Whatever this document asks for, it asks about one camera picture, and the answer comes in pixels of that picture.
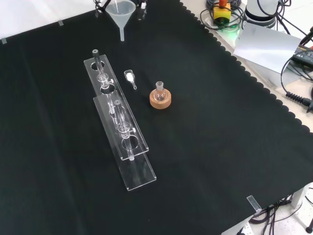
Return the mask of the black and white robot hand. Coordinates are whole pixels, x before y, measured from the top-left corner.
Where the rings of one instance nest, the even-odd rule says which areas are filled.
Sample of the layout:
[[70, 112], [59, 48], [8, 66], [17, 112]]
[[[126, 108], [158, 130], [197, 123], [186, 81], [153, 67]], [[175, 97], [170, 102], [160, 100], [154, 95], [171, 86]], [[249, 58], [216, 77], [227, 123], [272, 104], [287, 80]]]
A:
[[[100, 13], [104, 13], [107, 6], [110, 4], [116, 4], [121, 2], [120, 0], [94, 0], [95, 4], [95, 15], [98, 17]], [[147, 12], [147, 0], [131, 0], [136, 5], [136, 15], [139, 21], [145, 19], [145, 15]]]

